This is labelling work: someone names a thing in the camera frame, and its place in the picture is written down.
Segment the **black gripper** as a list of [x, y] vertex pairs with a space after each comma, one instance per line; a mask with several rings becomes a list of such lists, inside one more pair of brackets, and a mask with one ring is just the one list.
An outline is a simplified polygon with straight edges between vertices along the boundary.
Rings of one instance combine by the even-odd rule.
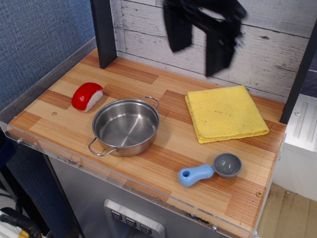
[[192, 45], [192, 27], [206, 34], [205, 76], [228, 68], [247, 12], [237, 0], [165, 0], [163, 14], [173, 53]]

